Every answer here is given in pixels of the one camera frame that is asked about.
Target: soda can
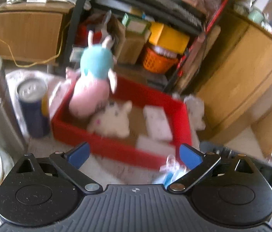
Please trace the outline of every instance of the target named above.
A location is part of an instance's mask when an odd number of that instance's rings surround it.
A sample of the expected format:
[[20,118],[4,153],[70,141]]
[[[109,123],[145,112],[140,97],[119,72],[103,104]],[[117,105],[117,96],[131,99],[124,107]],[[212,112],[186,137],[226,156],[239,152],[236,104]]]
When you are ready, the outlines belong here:
[[28,78],[16,90],[21,111],[31,137],[41,138],[50,132],[47,84],[39,78]]

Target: white plush toy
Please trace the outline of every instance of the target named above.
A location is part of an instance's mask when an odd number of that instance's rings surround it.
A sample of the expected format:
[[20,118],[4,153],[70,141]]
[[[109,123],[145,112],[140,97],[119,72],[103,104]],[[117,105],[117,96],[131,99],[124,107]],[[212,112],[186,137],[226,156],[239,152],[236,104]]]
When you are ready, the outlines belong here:
[[131,110],[132,101],[127,101],[122,106],[111,102],[103,110],[93,115],[87,131],[104,137],[127,138]]

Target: black device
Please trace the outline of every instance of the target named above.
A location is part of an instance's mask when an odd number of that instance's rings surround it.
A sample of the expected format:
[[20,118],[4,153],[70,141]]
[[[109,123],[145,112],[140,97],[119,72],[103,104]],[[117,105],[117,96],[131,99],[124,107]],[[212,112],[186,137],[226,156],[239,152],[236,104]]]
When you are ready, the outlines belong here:
[[180,158],[192,170],[167,189],[103,190],[77,169],[87,151],[85,143],[49,158],[23,156],[0,186],[0,232],[272,231],[272,188],[244,154],[221,158],[183,144]]

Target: metal screw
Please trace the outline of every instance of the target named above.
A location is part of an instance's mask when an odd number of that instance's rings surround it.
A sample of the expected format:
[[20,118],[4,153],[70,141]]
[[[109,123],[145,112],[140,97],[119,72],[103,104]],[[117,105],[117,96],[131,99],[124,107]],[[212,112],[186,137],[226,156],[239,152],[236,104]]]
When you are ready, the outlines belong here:
[[174,183],[170,185],[172,191],[182,191],[185,189],[185,186],[181,183]]
[[90,184],[86,184],[84,186],[84,188],[87,190],[87,191],[96,191],[99,189],[99,185],[96,184],[96,183],[90,183]]

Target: pink plush toy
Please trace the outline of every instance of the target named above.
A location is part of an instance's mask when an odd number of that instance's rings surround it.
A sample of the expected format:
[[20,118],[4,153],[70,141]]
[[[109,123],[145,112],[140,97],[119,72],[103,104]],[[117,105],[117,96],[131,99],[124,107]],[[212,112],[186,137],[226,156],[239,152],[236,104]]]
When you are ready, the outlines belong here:
[[102,44],[92,44],[93,32],[88,35],[88,47],[84,49],[80,69],[66,69],[66,79],[78,79],[69,103],[70,113],[77,118],[87,118],[104,107],[109,98],[110,87],[115,92],[116,73],[113,72],[113,55],[109,45],[111,36]]

